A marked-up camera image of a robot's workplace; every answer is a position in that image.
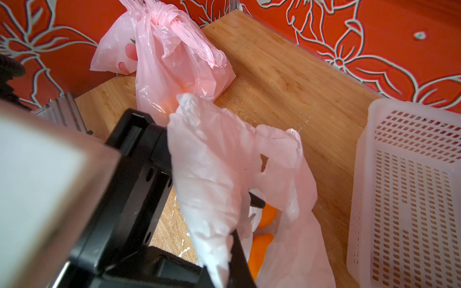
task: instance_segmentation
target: red floral wallpaper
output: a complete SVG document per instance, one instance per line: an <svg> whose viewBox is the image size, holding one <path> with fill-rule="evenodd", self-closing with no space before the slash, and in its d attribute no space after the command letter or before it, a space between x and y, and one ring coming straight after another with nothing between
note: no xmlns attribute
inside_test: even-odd
<svg viewBox="0 0 461 288"><path fill-rule="evenodd" d="M386 97L461 113L458 1L241 0L240 9Z"/></svg>
<svg viewBox="0 0 461 288"><path fill-rule="evenodd" d="M204 26L230 11L229 0L166 0ZM61 94L79 96L112 78L89 64L101 37L126 11L118 0L0 0L0 53L26 75L8 82L24 104L41 107Z"/></svg>

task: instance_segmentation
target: wooden countertop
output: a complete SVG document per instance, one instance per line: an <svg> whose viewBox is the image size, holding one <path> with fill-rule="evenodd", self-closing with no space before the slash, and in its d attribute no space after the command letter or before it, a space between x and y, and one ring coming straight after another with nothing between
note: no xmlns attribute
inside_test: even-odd
<svg viewBox="0 0 461 288"><path fill-rule="evenodd" d="M240 11L203 32L225 52L237 75L215 104L253 126L300 132L319 194L313 212L336 284L358 287L346 268L355 146L368 106L379 96ZM136 108L135 76L117 76L76 102L87 128L105 141L122 113ZM192 244L174 198L172 192L151 244L179 255ZM183 258L197 261L193 248Z"/></svg>

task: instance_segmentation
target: white residue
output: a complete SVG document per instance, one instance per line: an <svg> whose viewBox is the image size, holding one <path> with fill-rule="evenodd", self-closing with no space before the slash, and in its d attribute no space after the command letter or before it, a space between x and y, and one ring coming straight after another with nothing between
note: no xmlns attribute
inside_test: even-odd
<svg viewBox="0 0 461 288"><path fill-rule="evenodd" d="M307 118L307 120L304 122L304 124L301 126L301 128L299 128L298 132L301 131L301 129L304 127L304 125L306 125L306 123L309 121L309 119L312 117L312 114L311 116L309 116L309 118Z"/></svg>
<svg viewBox="0 0 461 288"><path fill-rule="evenodd" d="M173 220L173 215L174 215L174 210L173 210L173 212L171 213L170 225L171 225L171 221Z"/></svg>
<svg viewBox="0 0 461 288"><path fill-rule="evenodd" d="M186 252L189 251L189 250L190 250L190 247L187 247L186 249L184 249L184 251L182 251L182 252L178 255L178 257L179 257L179 258L182 258L182 257L183 257L183 254L186 253Z"/></svg>

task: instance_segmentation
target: blurry white object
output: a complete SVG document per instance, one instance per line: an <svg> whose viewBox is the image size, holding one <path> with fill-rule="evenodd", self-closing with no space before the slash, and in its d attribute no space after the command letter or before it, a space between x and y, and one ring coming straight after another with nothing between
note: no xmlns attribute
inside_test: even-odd
<svg viewBox="0 0 461 288"><path fill-rule="evenodd" d="M374 101L357 142L347 268L361 287L461 287L461 115Z"/></svg>
<svg viewBox="0 0 461 288"><path fill-rule="evenodd" d="M311 212L317 189L299 134L266 125L254 128L192 94L177 99L179 108L167 127L177 200L215 287L225 287L229 276L230 233L237 228L242 243L252 239L251 188L283 211L256 284L335 287L320 225ZM269 158L264 172L261 154Z"/></svg>
<svg viewBox="0 0 461 288"><path fill-rule="evenodd" d="M258 207L250 207L248 217L251 217L252 215L254 216L251 220L251 230L254 232L258 228L259 223L261 222L262 209Z"/></svg>
<svg viewBox="0 0 461 288"><path fill-rule="evenodd" d="M119 153L0 100L0 287L44 287L106 190Z"/></svg>

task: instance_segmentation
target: red wall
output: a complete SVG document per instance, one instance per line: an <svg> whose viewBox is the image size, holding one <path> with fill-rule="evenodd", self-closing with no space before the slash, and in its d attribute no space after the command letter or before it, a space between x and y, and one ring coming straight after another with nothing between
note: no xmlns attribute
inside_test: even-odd
<svg viewBox="0 0 461 288"><path fill-rule="evenodd" d="M386 97L461 113L461 2L241 0L241 9Z"/></svg>

